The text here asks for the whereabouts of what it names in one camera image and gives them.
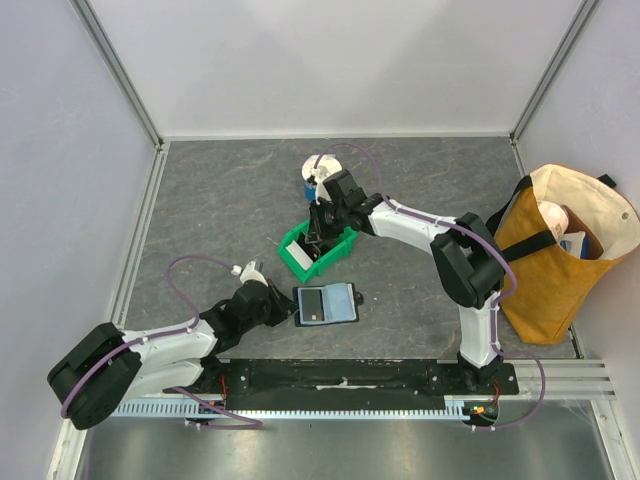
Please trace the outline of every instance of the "gray mat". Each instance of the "gray mat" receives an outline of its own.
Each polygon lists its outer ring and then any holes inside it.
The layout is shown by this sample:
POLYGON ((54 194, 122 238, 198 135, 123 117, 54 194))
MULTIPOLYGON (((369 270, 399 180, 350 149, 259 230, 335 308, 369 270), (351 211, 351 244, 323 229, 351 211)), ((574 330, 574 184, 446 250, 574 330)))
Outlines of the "gray mat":
MULTIPOLYGON (((385 193, 442 215, 467 211, 486 219, 509 198, 519 175, 506 138, 392 138, 356 141, 371 150, 385 177, 385 193)), ((305 221, 300 168, 332 140, 174 142, 149 227, 127 328, 167 326, 190 318, 166 285, 164 270, 182 254, 204 253, 244 265, 259 258, 264 273, 290 293, 299 285, 276 253, 287 231, 305 221)), ((336 153, 368 194, 377 179, 350 148, 336 153)), ((200 307, 229 298, 239 286, 224 269, 186 261, 178 285, 200 307)), ((256 358, 455 358, 460 343, 456 305, 446 296, 431 257, 408 245, 361 234, 352 254, 310 282, 354 282, 365 297, 360 322, 295 328, 293 320, 260 327, 225 355, 256 358)), ((523 344, 504 318, 500 340, 523 344)), ((574 357, 567 339, 528 346, 544 357, 574 357)))

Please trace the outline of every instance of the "white wall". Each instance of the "white wall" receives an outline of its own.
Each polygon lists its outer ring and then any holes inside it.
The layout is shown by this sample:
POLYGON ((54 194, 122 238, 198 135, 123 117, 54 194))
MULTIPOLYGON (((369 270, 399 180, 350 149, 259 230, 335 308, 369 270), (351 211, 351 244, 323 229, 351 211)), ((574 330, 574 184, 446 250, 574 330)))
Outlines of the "white wall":
POLYGON ((92 0, 164 135, 508 132, 580 0, 92 0))
POLYGON ((0 478, 41 480, 46 376, 105 320, 152 147, 69 2, 4 0, 0 31, 0 478))
MULTIPOLYGON (((609 173, 640 208, 640 3, 601 2, 575 51, 525 132, 530 171, 549 162, 609 173)), ((613 269, 580 311, 576 328, 602 357, 640 456, 640 252, 613 269)))

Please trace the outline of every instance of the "green tray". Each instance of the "green tray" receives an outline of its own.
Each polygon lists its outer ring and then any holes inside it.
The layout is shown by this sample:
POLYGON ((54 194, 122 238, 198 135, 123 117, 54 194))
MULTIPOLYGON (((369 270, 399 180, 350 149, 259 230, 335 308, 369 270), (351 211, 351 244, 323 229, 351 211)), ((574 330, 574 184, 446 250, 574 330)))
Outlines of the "green tray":
POLYGON ((318 260, 313 262, 311 268, 309 270, 305 270, 300 266, 300 264, 293 258, 293 256, 287 251, 287 246, 291 244, 291 242, 295 242, 298 239, 300 233, 307 233, 309 231, 309 220, 304 223, 301 223, 293 230, 289 231, 280 246, 278 247, 278 255, 280 258, 284 260, 284 263, 291 269, 293 273, 295 273, 298 280, 302 283, 307 283, 310 278, 313 278, 318 275, 322 275, 324 271, 329 268, 329 266, 342 257, 346 257, 351 253, 353 249, 353 242, 358 236, 358 232, 353 231, 349 227, 344 229, 342 235, 340 235, 340 241, 338 244, 333 247, 328 253, 320 257, 318 260))

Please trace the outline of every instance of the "purple cable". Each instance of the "purple cable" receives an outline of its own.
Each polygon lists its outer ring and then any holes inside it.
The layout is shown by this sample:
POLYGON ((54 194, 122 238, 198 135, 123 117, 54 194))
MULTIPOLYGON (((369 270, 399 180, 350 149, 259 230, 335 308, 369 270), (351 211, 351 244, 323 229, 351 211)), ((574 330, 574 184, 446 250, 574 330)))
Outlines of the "purple cable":
MULTIPOLYGON (((116 355, 118 355, 119 353, 127 350, 129 347, 133 347, 134 345, 140 345, 145 341, 153 340, 155 338, 170 337, 172 335, 180 335, 180 334, 183 334, 183 333, 187 333, 189 330, 191 330, 191 329, 195 328, 196 326, 198 326, 198 323, 200 323, 200 313, 198 311, 198 307, 191 301, 191 299, 189 297, 187 297, 187 295, 182 290, 180 290, 176 286, 176 284, 173 281, 173 278, 171 278, 171 272, 172 272, 173 268, 176 266, 176 264, 180 263, 183 260, 187 260, 187 259, 206 260, 208 262, 217 263, 218 265, 226 268, 227 270, 230 270, 230 271, 233 270, 233 265, 231 265, 230 263, 224 262, 224 261, 219 260, 219 259, 217 259, 215 257, 209 257, 207 255, 200 255, 200 254, 183 255, 183 256, 178 257, 175 260, 173 260, 169 264, 169 266, 167 267, 167 270, 165 271, 165 277, 167 279, 167 283, 169 284, 169 287, 171 288, 171 290, 173 290, 176 293, 176 295, 178 295, 178 297, 180 297, 182 299, 182 301, 184 301, 184 303, 187 304, 187 306, 191 309, 191 311, 193 311, 193 314, 194 314, 193 323, 191 323, 191 325, 189 325, 188 327, 176 328, 175 330, 169 330, 167 332, 159 332, 159 333, 154 333, 154 334, 148 335, 146 337, 146 339, 145 339, 145 337, 135 338, 135 339, 133 339, 133 340, 131 340, 129 342, 125 342, 122 345, 120 345, 120 346, 114 348, 113 350, 111 350, 108 354, 106 354, 104 357, 102 357, 100 360, 98 360, 96 362, 96 364, 93 367, 91 367, 89 369, 89 371, 82 376, 82 378, 78 381, 78 383, 76 383, 76 385, 73 387, 73 389, 71 389, 71 392, 69 392, 69 395, 67 395, 67 398, 65 398, 64 402, 62 403, 62 408, 60 410, 60 415, 62 416, 62 418, 69 418, 69 416, 68 416, 69 406, 71 405, 73 400, 78 395, 78 392, 82 389, 82 387, 84 387, 86 385, 86 383, 89 381, 89 379, 91 377, 93 377, 93 375, 95 375, 95 373, 98 370, 100 370, 100 368, 102 368, 107 362, 109 362, 116 355)), ((184 390, 181 387, 175 387, 174 390, 179 391, 183 395, 187 395, 189 398, 191 398, 191 399, 193 399, 193 400, 195 400, 197 402, 200 402, 201 404, 208 405, 209 408, 211 408, 212 410, 220 413, 221 415, 226 415, 226 416, 234 418, 236 420, 241 420, 243 422, 249 423, 249 425, 246 425, 246 426, 245 425, 221 425, 221 426, 218 427, 218 426, 210 425, 209 428, 220 428, 220 429, 225 429, 225 430, 239 430, 239 429, 244 429, 244 428, 259 428, 262 425, 262 422, 260 422, 259 420, 252 420, 250 418, 241 417, 239 415, 235 415, 233 413, 227 412, 226 410, 221 409, 219 407, 212 407, 211 405, 206 403, 204 400, 200 400, 195 395, 190 394, 189 392, 187 392, 186 390, 184 390)))
POLYGON ((225 410, 224 408, 216 407, 215 405, 210 405, 209 403, 205 402, 201 398, 198 398, 192 393, 187 392, 182 387, 173 387, 173 390, 175 390, 178 393, 181 393, 185 397, 189 397, 191 400, 198 402, 200 405, 202 405, 206 409, 212 410, 216 413, 219 413, 220 415, 224 415, 225 417, 229 417, 229 418, 233 418, 234 420, 245 422, 245 424, 243 425, 200 424, 204 428, 211 428, 215 430, 254 430, 262 426, 262 422, 260 420, 257 420, 255 418, 243 417, 242 415, 236 415, 235 413, 231 413, 228 410, 225 410))
POLYGON ((326 155, 327 153, 329 153, 331 150, 333 150, 335 147, 351 147, 351 148, 355 148, 356 150, 360 151, 362 154, 364 154, 365 157, 367 157, 367 159, 369 160, 369 162, 371 163, 371 165, 373 166, 376 175, 378 176, 378 186, 380 187, 380 195, 382 196, 382 199, 384 200, 384 202, 389 206, 389 208, 392 208, 393 210, 395 210, 398 213, 401 213, 403 215, 407 215, 409 217, 413 217, 413 218, 417 218, 418 220, 422 220, 424 222, 430 223, 432 225, 441 225, 443 227, 446 228, 450 228, 452 230, 456 230, 470 238, 472 238, 473 240, 475 240, 476 242, 478 242, 493 258, 496 259, 496 261, 500 264, 500 266, 503 268, 503 270, 506 272, 506 274, 509 276, 510 280, 511 280, 511 287, 509 288, 509 290, 507 290, 506 292, 502 292, 495 300, 493 300, 491 302, 491 316, 490 316, 490 322, 491 322, 491 345, 493 346, 493 350, 500 356, 502 357, 529 357, 532 358, 536 364, 538 365, 538 369, 540 369, 540 397, 538 398, 538 401, 536 402, 536 404, 534 405, 534 407, 531 409, 531 411, 529 413, 527 413, 524 417, 518 419, 518 420, 514 420, 512 422, 507 422, 501 425, 498 425, 497 427, 476 427, 479 430, 486 430, 486 431, 494 431, 494 430, 502 430, 505 428, 509 428, 509 427, 514 427, 516 425, 520 425, 524 422, 526 422, 527 420, 529 420, 533 415, 535 415, 538 410, 540 410, 540 408, 542 407, 542 402, 544 400, 544 395, 546 393, 546 387, 547 387, 547 378, 546 375, 544 373, 544 367, 542 366, 542 362, 540 361, 540 359, 531 351, 529 350, 520 350, 517 352, 503 352, 502 350, 499 350, 496 347, 496 343, 498 342, 498 311, 496 309, 496 307, 498 306, 498 304, 504 300, 505 298, 507 298, 509 295, 513 294, 513 292, 515 292, 516 288, 518 287, 518 280, 516 279, 516 275, 513 272, 513 270, 511 269, 511 267, 509 266, 509 263, 506 261, 506 259, 502 256, 502 253, 500 253, 500 251, 496 250, 493 245, 491 245, 489 242, 487 242, 484 238, 482 238, 480 235, 478 235, 475 232, 472 232, 471 230, 461 227, 460 225, 457 225, 455 223, 450 223, 450 222, 446 222, 443 220, 439 220, 436 217, 430 217, 428 215, 423 215, 421 213, 418 212, 413 212, 411 210, 407 210, 406 208, 403 208, 401 206, 398 205, 394 205, 391 200, 389 199, 389 197, 387 197, 386 194, 382 193, 382 190, 384 189, 384 185, 383 185, 383 179, 382 179, 382 172, 380 170, 380 167, 378 166, 378 162, 376 162, 375 158, 373 158, 373 155, 371 155, 371 153, 369 153, 365 148, 359 146, 359 145, 355 145, 353 143, 348 143, 348 142, 341 142, 341 143, 336 143, 335 145, 330 146, 329 148, 327 148, 325 151, 323 151, 320 155, 318 155, 318 159, 316 160, 316 163, 314 165, 314 168, 318 167, 318 163, 320 163, 320 159, 326 155))

